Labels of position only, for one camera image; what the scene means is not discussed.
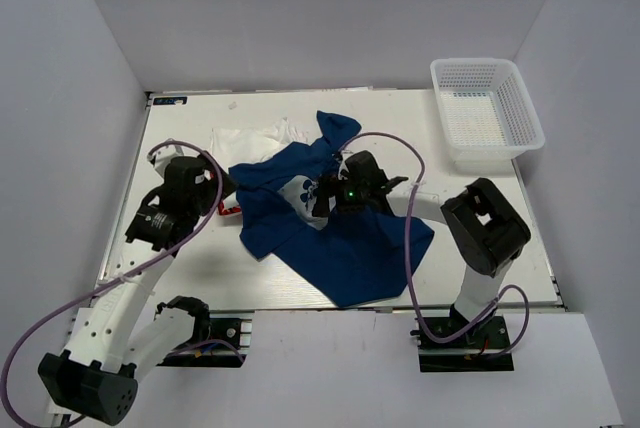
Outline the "white and red t shirt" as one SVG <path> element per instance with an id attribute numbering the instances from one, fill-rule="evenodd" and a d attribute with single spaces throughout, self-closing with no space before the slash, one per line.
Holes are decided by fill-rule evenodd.
<path id="1" fill-rule="evenodd" d="M 213 128 L 211 154 L 228 170 L 237 164 L 268 161 L 292 143 L 310 144 L 307 131 L 282 118 L 262 128 Z"/>

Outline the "blue t shirt with print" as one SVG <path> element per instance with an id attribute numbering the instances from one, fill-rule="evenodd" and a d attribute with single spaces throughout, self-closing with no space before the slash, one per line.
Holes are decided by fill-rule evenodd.
<path id="1" fill-rule="evenodd" d="M 292 143 L 271 159 L 237 164 L 240 239 L 256 259 L 275 255 L 338 307 L 399 296 L 434 239 L 418 218 L 366 208 L 314 218 L 314 182 L 336 173 L 338 150 L 361 130 L 349 117 L 318 112 L 321 135 Z"/>

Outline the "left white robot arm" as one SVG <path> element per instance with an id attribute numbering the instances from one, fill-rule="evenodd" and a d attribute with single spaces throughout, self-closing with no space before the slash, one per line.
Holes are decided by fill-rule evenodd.
<path id="1" fill-rule="evenodd" d="M 203 155 L 174 156 L 162 178 L 125 232 L 115 287 L 99 297 L 62 353 L 45 355 L 38 366 L 56 405 L 109 426 L 127 416 L 139 383 L 157 364 L 211 335 L 208 305 L 186 296 L 159 304 L 154 320 L 134 330 L 155 285 L 228 180 Z"/>

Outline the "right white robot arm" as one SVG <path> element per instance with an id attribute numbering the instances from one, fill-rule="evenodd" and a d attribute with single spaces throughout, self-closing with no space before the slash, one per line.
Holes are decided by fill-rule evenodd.
<path id="1" fill-rule="evenodd" d="M 366 208 L 391 215 L 388 195 L 407 180 L 388 177 L 370 152 L 357 152 L 338 172 L 314 182 L 313 215 L 326 218 L 332 210 L 358 213 Z M 407 206 L 417 207 L 421 219 L 441 223 L 451 233 L 465 262 L 460 292 L 449 311 L 451 332 L 459 344 L 475 346 L 488 333 L 504 277 L 530 241 L 530 229 L 498 186 L 484 177 L 442 204 L 414 200 Z"/>

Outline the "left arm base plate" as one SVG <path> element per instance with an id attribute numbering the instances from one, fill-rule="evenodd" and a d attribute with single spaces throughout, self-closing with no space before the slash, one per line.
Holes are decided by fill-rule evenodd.
<path id="1" fill-rule="evenodd" d="M 177 349 L 161 363 L 162 367 L 180 368 L 241 368 L 252 333 L 253 314 L 212 313 L 206 341 L 186 350 L 193 342 Z"/>

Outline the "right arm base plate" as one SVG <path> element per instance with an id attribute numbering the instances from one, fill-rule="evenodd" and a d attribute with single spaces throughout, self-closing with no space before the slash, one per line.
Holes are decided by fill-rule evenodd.
<path id="1" fill-rule="evenodd" d="M 503 353 L 510 344 L 509 333 L 503 316 L 494 316 L 471 334 L 448 343 L 438 344 L 430 340 L 420 327 L 410 335 L 417 341 L 418 361 L 421 373 L 474 373 L 512 372 L 513 358 Z"/>

